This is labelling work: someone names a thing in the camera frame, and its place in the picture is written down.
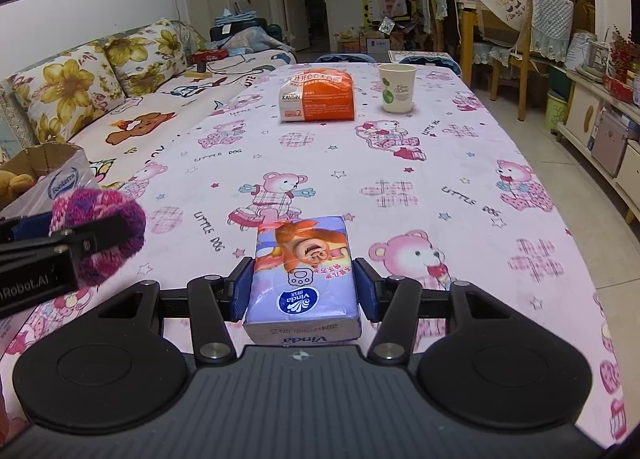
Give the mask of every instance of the orange tissue package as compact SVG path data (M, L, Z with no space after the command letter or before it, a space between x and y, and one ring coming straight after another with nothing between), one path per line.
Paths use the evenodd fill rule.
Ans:
M283 122L352 120L354 116L353 80L345 71L306 69L280 88Z

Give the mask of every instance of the blue stool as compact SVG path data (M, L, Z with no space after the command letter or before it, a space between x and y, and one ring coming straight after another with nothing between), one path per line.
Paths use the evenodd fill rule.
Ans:
M315 64L327 64L329 62L367 62L368 64L376 64L374 58L368 54L362 53L329 53L319 56Z
M412 55L412 56L403 58L400 61L400 64L417 64L417 65L434 64L434 65L437 65L438 67L448 67L458 76L462 74L462 70L460 69L458 62L444 56Z

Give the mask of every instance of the paper cup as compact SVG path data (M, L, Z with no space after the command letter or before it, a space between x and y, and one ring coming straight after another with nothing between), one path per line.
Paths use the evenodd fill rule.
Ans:
M414 103L415 66L380 64L382 108L388 113L408 113Z

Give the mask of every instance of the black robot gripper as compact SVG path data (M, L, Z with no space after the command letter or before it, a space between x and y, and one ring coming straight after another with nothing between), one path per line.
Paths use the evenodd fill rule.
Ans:
M238 357L225 321L244 314L249 257L186 290L130 286L18 359L33 424L0 457L604 457L574 425L591 370L573 346L464 280L433 291L364 259L353 269L364 313L380 321L366 356L345 344ZM190 320L194 373L161 337L165 318ZM447 335L415 368L424 318L446 319Z

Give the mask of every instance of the cup rim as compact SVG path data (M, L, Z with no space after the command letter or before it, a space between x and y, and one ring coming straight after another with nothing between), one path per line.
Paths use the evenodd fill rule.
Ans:
M378 69L382 69L383 71L391 71L397 73L403 73L408 71L415 71L417 67L411 64L394 64L393 62L386 62L384 64L380 64Z

